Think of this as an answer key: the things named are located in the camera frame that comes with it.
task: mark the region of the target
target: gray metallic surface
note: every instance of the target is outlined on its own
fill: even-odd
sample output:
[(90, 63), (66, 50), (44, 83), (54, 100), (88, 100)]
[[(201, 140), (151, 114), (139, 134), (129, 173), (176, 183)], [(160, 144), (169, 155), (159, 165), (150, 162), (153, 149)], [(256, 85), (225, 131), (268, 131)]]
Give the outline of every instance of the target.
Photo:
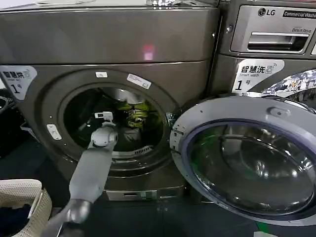
[(48, 11), (48, 10), (56, 10), (56, 9), (63, 9), (63, 10), (70, 10), (73, 9), (81, 9), (81, 8), (91, 8), (91, 7), (111, 7), (114, 9), (117, 8), (126, 8), (126, 7), (138, 7), (142, 9), (146, 9), (151, 6), (169, 6), (169, 7), (181, 7), (181, 6), (217, 6), (219, 0), (204, 0), (204, 1), (197, 1), (197, 0), (182, 0), (181, 3), (175, 1), (175, 0), (161, 0), (160, 3), (154, 0), (116, 0), (116, 1), (108, 1), (108, 0), (93, 0), (93, 1), (87, 1), (87, 2), (80, 2), (80, 1), (74, 1), (77, 2), (77, 4), (73, 4), (74, 2), (68, 1), (70, 4), (66, 4), (62, 1), (52, 2), (53, 4), (28, 4), (28, 5), (22, 5), (22, 6), (16, 6), (11, 8), (5, 8), (0, 9), (0, 11), (28, 11), (28, 10), (42, 10), (42, 11)]
[(0, 13), (0, 63), (201, 61), (212, 55), (218, 17), (213, 7)]
[[(179, 113), (184, 104), (199, 98), (205, 89), (219, 15), (218, 9), (200, 4), (161, 9), (88, 5), (46, 9), (31, 6), (0, 13), (0, 26), (7, 29), (0, 37), (3, 56), (0, 56), (0, 63), (32, 64), (37, 70), (38, 75), (28, 88), (25, 100), (19, 101), (18, 106), (68, 179), (77, 164), (74, 159), (80, 157), (82, 148), (75, 146), (64, 135), (65, 130), (60, 129), (59, 103), (65, 97), (70, 99), (69, 94), (80, 90), (79, 87), (82, 89), (83, 85), (122, 86), (140, 91), (150, 102), (155, 102), (162, 114)], [(63, 77), (84, 69), (132, 73), (152, 85), (146, 90), (126, 79), (84, 77), (80, 73), (71, 80)], [(163, 120), (169, 125), (167, 117)], [(51, 137), (43, 127), (48, 121), (57, 126), (63, 139)], [(152, 199), (182, 194), (183, 178), (170, 162), (169, 131), (169, 126), (165, 126), (162, 145), (166, 150), (151, 155), (157, 164), (161, 160), (165, 162), (144, 176), (109, 178), (105, 189), (110, 199), (122, 199), (124, 191), (137, 194), (145, 191), (146, 196), (148, 191)], [(66, 155), (65, 151), (72, 151), (72, 155)], [(148, 165), (142, 161), (133, 162), (135, 167), (130, 168), (137, 170)], [(120, 164), (112, 166), (118, 169)], [(143, 196), (137, 195), (137, 198), (143, 199)]]
[[(143, 94), (152, 100), (161, 110), (161, 113), (177, 113), (180, 106), (183, 106), (189, 100), (199, 97), (200, 93), (204, 90), (207, 81), (208, 61), (192, 62), (192, 63), (165, 63), (165, 64), (132, 64), (132, 65), (103, 65), (103, 66), (34, 66), (38, 71), (38, 77), (34, 79), (30, 85), (26, 95), (26, 100), (19, 103), (25, 118), (29, 125), (33, 128), (37, 137), (45, 144), (49, 150), (55, 154), (55, 157), (78, 159), (82, 152), (74, 141), (69, 138), (68, 133), (63, 129), (63, 124), (60, 123), (59, 114), (60, 103), (68, 96), (69, 91), (74, 91), (76, 88), (81, 88), (83, 85), (98, 86), (117, 86), (122, 87), (125, 85), (129, 90), (136, 90), (138, 93)], [(91, 69), (91, 75), (87, 72), (77, 72), (76, 76), (69, 76), (59, 79), (58, 77), (69, 72), (78, 71), (82, 69)], [(149, 90), (143, 89), (133, 83), (130, 83), (126, 78), (109, 77), (106, 79), (96, 78), (94, 70), (118, 70), (136, 74), (151, 81), (153, 84)], [(58, 86), (50, 84), (52, 82), (59, 82)], [(62, 140), (54, 140), (46, 131), (45, 124), (56, 124), (58, 127)], [(165, 138), (169, 137), (169, 128), (166, 127)], [(162, 159), (168, 154), (168, 151), (157, 153), (153, 159)]]
[[(310, 11), (316, 13), (316, 9), (305, 9), (305, 8), (291, 8), (291, 7), (268, 7), (264, 9), (267, 13), (264, 16), (259, 16), (258, 11), (262, 6), (241, 6), (239, 9), (238, 19), (235, 26), (234, 38), (231, 45), (231, 51), (235, 52), (255, 52), (259, 50), (249, 50), (248, 44), (250, 42), (251, 34), (254, 32), (258, 33), (275, 33), (281, 35), (286, 34), (296, 34), (305, 35), (307, 34), (307, 41), (304, 47), (299, 51), (282, 51), (282, 50), (271, 50), (267, 48), (262, 50), (263, 53), (296, 53), (303, 54), (311, 40), (314, 30), (316, 19), (305, 19), (305, 18), (287, 18), (283, 17), (284, 11)], [(268, 15), (268, 12), (274, 11), (274, 15)], [(302, 29), (303, 32), (294, 32), (293, 29)]]
[[(214, 64), (214, 71), (211, 77), (211, 94), (230, 93), (238, 70), (238, 64), (246, 58), (231, 57), (227, 55), (217, 55), (217, 61)], [(262, 82), (255, 85), (250, 91), (262, 92), (275, 83), (287, 78), (288, 76), (315, 69), (315, 61), (313, 60), (297, 60), (283, 59), (284, 68), (278, 73), (264, 79)]]
[(315, 46), (314, 46), (314, 48), (312, 50), (312, 55), (316, 55), (316, 44), (315, 44)]
[[(275, 109), (280, 112), (280, 115), (278, 113), (272, 113)], [(174, 161), (187, 181), (201, 194), (221, 207), (247, 218), (270, 224), (284, 226), (313, 225), (316, 221), (315, 215), (302, 220), (274, 221), (240, 213), (238, 210), (227, 206), (215, 196), (210, 195), (197, 178), (193, 178), (194, 175), (192, 174), (191, 168), (188, 166), (187, 161), (181, 157), (180, 152), (183, 152), (181, 151), (182, 141), (184, 141), (191, 131), (201, 124), (217, 119), (249, 119), (264, 122), (286, 131), (289, 136), (294, 136), (315, 153), (316, 130), (313, 129), (315, 118), (316, 116), (314, 114), (299, 107), (268, 99), (228, 97), (208, 100), (192, 107), (180, 116), (173, 127), (174, 132), (170, 135), (170, 147), (174, 150), (172, 153)]]
[[(230, 3), (225, 3), (223, 5), (223, 23), (221, 27), (221, 33), (219, 36), (219, 46), (218, 46), (218, 53), (225, 54), (225, 55), (231, 55), (235, 57), (273, 57), (273, 58), (306, 58), (306, 59), (312, 59), (315, 58), (314, 55), (311, 55), (311, 51), (315, 45), (316, 42), (316, 35), (313, 35), (311, 38), (311, 41), (309, 45), (307, 46), (305, 53), (302, 55), (295, 55), (295, 54), (285, 54), (285, 53), (253, 53), (253, 52), (233, 52), (231, 50), (231, 45), (234, 37), (234, 33), (238, 33), (235, 29), (237, 24), (237, 18), (239, 13), (239, 8), (242, 5), (251, 5), (251, 6), (273, 6), (273, 9), (276, 9), (276, 7), (297, 7), (297, 8), (310, 8), (311, 11), (314, 11), (316, 6), (313, 1), (298, 1), (298, 0), (257, 0), (257, 1), (247, 1), (247, 0), (239, 0), (239, 1), (230, 1)], [(247, 22), (247, 16), (240, 16), (241, 20), (244, 20), (245, 26), (248, 25)], [(310, 21), (312, 25), (315, 24), (316, 19), (298, 19), (298, 18), (292, 18), (293, 21), (297, 19), (297, 25), (295, 27), (298, 28), (305, 28), (305, 23), (302, 21)], [(261, 24), (261, 22), (266, 21), (256, 21), (256, 24)], [(230, 32), (227, 32), (226, 29), (232, 27), (232, 30)], [(283, 26), (281, 24), (268, 24), (266, 26), (262, 26), (262, 30), (266, 30), (267, 32), (280, 32), (284, 30), (284, 27), (286, 29), (286, 26)], [(254, 27), (256, 32), (260, 31), (259, 27)]]

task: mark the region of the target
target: lg logo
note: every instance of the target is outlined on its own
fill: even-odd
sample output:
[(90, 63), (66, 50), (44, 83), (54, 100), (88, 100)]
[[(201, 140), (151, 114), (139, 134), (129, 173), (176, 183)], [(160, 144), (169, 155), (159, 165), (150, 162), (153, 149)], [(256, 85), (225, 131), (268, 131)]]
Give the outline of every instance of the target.
[(274, 16), (276, 14), (276, 11), (275, 10), (266, 10), (265, 8), (260, 8), (259, 11), (258, 11), (258, 16), (264, 16), (264, 15), (267, 15), (267, 16)]

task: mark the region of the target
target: control panel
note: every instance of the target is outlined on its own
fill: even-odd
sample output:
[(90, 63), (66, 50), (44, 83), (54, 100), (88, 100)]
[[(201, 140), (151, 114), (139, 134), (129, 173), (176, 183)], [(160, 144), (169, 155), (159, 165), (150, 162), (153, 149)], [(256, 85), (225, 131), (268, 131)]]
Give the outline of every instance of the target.
[(316, 9), (243, 5), (231, 51), (304, 54), (315, 27)]

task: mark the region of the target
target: dark floor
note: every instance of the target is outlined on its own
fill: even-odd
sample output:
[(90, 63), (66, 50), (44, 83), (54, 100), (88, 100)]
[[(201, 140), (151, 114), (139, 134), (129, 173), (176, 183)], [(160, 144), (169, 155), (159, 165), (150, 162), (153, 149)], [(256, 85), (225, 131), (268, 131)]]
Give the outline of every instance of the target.
[[(68, 183), (32, 138), (0, 159), (0, 179), (35, 178), (42, 181), (55, 207), (68, 201)], [(85, 237), (253, 237), (254, 221), (214, 204), (180, 200), (173, 202), (108, 202), (99, 199), (81, 226)], [(266, 225), (278, 237), (312, 237), (316, 226)]]

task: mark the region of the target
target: door glass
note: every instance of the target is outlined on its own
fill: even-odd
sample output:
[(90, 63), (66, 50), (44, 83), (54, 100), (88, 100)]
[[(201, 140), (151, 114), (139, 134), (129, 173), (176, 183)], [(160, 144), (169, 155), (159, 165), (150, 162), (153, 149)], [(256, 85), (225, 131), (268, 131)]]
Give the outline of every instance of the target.
[(151, 103), (127, 90), (103, 87), (80, 93), (65, 109), (65, 127), (79, 146), (86, 148), (92, 132), (104, 122), (95, 118), (95, 113), (101, 112), (112, 112), (118, 129), (114, 158), (148, 153), (162, 138), (161, 116)]
[(209, 127), (190, 141), (187, 154), (199, 181), (244, 211), (293, 213), (314, 195), (310, 155), (269, 128), (242, 122)]

